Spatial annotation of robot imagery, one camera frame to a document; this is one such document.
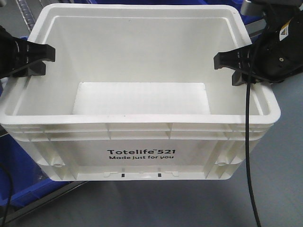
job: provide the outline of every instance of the gray floor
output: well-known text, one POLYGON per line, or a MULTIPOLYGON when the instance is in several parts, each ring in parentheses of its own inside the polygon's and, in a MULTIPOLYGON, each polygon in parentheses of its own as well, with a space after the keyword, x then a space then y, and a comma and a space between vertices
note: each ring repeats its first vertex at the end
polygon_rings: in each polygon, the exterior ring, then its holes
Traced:
MULTIPOLYGON (((0 8, 0 25, 15 36, 27 35, 14 2, 0 8)), ((251 154, 253 187, 264 227, 303 226, 302 88, 303 75, 273 86, 282 115, 251 154)), ((89 182, 11 226, 254 227, 256 224, 242 165, 226 181, 89 182)))

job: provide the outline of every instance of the warning label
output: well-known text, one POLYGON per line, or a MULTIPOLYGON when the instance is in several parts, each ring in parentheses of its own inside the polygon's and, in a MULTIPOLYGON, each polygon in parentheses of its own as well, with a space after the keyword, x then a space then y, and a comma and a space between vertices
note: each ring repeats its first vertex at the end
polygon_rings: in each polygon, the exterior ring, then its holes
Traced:
POLYGON ((283 27, 280 30, 280 34, 279 34, 279 40, 282 41, 283 39, 285 39, 286 37, 288 37, 288 28, 289 28, 289 23, 290 21, 288 21, 285 25, 283 25, 283 27))

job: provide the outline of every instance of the black wire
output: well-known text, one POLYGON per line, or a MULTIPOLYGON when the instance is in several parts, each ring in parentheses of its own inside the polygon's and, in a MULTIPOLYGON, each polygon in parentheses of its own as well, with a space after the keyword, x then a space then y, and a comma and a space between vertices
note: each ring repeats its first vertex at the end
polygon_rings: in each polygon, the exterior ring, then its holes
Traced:
POLYGON ((11 197, 13 195, 13 189, 14 189, 14 185, 13 185, 13 178, 11 177, 9 171, 5 168, 5 166, 3 164, 0 163, 0 167, 3 169, 3 171, 6 173, 6 175, 9 178, 9 197, 8 197, 8 202, 6 204, 5 210, 4 210, 4 214, 3 214, 3 219, 2 219, 2 224, 1 227, 4 227, 5 225, 5 221, 6 221, 6 217, 8 215, 8 211, 9 211, 9 206, 10 206, 10 201, 11 201, 11 197))
POLYGON ((250 193, 250 201, 252 205, 252 209, 254 211, 255 220, 258 227, 261 227, 261 222, 259 219, 257 206, 255 202, 254 192, 252 189, 252 183, 251 183, 251 174, 250 174, 250 87, 251 87, 251 75, 253 72, 256 56, 258 49, 260 47, 263 34, 268 29, 268 26, 266 26, 260 35, 259 39, 255 43, 255 48, 252 50, 252 58, 251 58, 251 64, 250 64, 250 71, 248 73, 247 77, 247 87, 246 87, 246 106, 245 106, 245 161, 246 161, 246 175, 247 175, 247 184, 248 184, 248 190, 250 193))

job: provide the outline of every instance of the blue plastic bin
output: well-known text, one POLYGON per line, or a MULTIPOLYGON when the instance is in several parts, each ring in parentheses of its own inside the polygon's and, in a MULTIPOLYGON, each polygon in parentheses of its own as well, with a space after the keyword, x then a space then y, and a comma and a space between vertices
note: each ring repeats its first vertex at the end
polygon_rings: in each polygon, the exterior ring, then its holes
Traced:
POLYGON ((75 0, 75 3, 122 5, 207 5, 204 0, 75 0))
MULTIPOLYGON (((75 0, 75 3, 122 4, 122 5, 229 5, 239 12, 243 0, 75 0)), ((241 15, 245 25, 260 20, 261 17, 241 15)))
MULTIPOLYGON (((11 173, 14 191, 11 204, 21 208, 69 182, 49 179, 32 158, 9 135, 0 137, 0 162, 11 173)), ((9 196, 9 179, 0 169, 0 206, 9 196)))
POLYGON ((241 14, 241 6, 243 0, 205 0, 205 2, 208 5, 229 5, 236 8, 239 11, 242 21, 245 25, 261 19, 261 17, 245 16, 241 14))

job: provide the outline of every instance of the plastic storage bin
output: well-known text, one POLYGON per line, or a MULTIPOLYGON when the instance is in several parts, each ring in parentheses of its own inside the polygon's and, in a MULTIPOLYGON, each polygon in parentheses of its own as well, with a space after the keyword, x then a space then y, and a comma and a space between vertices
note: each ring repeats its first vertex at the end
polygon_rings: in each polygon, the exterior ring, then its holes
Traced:
MULTIPOLYGON (((243 0, 205 0, 206 4, 212 4, 212 5, 229 5, 234 8, 236 8, 239 12, 241 11, 243 0)), ((260 20, 261 17, 258 16, 246 16, 241 15, 242 21, 245 25, 250 24, 254 21, 260 20)))
POLYGON ((125 5, 206 5, 203 0, 76 0, 75 3, 125 5))
MULTIPOLYGON (((15 207, 24 207, 68 184, 49 179, 9 135, 0 137, 0 162, 12 175, 14 191, 11 204, 15 207)), ((0 169, 0 206, 6 205, 8 196, 9 180, 0 169)))
MULTIPOLYGON (((75 0, 74 3, 125 5, 229 5, 240 12, 243 0, 75 0)), ((245 25, 261 19, 261 17, 257 16, 240 15, 245 25)))
MULTIPOLYGON (((10 78, 0 121, 50 178, 227 179, 244 160, 246 86, 213 63, 250 44, 235 8, 53 4, 28 40, 56 62, 10 78)), ((280 110, 251 92, 253 148, 280 110)))

